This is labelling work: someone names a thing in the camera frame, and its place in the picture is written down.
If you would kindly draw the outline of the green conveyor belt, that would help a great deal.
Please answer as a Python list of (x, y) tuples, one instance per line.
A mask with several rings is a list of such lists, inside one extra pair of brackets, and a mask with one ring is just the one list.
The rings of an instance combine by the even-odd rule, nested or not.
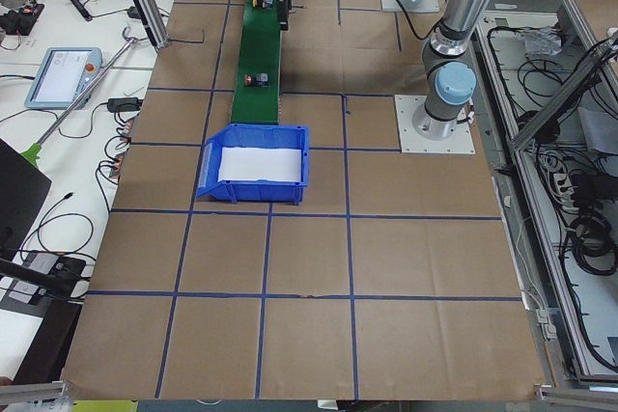
[[(233, 98), (232, 124), (278, 124), (281, 31), (273, 8), (254, 9), (246, 0)], [(245, 74), (265, 72), (267, 88), (245, 87)]]

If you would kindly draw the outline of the black power adapter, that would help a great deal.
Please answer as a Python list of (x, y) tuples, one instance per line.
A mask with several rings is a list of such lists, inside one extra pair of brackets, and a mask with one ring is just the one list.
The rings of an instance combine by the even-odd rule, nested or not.
[(111, 97), (107, 100), (106, 107), (110, 113), (134, 112), (141, 109), (143, 100), (130, 97)]

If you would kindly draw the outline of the metal reacher tool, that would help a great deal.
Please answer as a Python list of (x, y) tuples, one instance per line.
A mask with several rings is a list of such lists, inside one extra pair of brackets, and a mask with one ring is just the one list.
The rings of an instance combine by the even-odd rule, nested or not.
[(81, 91), (70, 103), (67, 109), (65, 109), (57, 118), (57, 120), (41, 135), (41, 137), (31, 145), (31, 147), (23, 151), (21, 155), (35, 168), (38, 168), (39, 152), (42, 149), (43, 143), (52, 135), (52, 133), (60, 127), (62, 122), (69, 116), (69, 114), (75, 110), (78, 106), (84, 103), (87, 97), (92, 93), (95, 87), (102, 81), (104, 76), (116, 62), (123, 56), (134, 44), (141, 41), (137, 37), (127, 35), (125, 37), (125, 44), (108, 60), (108, 62), (100, 69), (98, 74), (88, 81), (87, 86)]

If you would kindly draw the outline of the teach pendant tablet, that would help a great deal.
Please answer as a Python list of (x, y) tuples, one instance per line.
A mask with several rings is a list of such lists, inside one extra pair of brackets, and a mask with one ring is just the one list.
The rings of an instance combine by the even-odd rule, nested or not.
[(102, 64), (97, 47), (50, 47), (24, 101), (28, 109), (63, 110), (94, 79)]

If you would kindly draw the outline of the white foam pad left bin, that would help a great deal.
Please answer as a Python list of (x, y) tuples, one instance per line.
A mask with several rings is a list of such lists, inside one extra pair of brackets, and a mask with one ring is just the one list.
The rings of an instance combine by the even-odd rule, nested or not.
[(219, 180), (301, 181), (301, 150), (224, 148)]

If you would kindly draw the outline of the yellow push button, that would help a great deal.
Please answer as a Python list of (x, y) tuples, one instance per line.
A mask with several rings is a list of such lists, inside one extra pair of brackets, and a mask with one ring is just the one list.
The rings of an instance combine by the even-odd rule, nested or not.
[(254, 9), (266, 9), (270, 10), (273, 8), (274, 0), (252, 0), (252, 7)]

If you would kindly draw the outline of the blue left plastic bin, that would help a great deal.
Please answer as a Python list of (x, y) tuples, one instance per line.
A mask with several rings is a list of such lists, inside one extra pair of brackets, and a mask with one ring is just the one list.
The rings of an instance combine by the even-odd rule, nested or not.
[(198, 198), (298, 205), (309, 184), (309, 128), (230, 124), (204, 145)]

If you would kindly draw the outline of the red push button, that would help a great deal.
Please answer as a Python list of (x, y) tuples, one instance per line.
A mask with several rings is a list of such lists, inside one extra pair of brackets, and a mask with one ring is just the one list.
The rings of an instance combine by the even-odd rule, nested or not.
[(243, 77), (245, 87), (267, 88), (269, 86), (269, 77), (265, 72), (255, 74), (245, 74)]

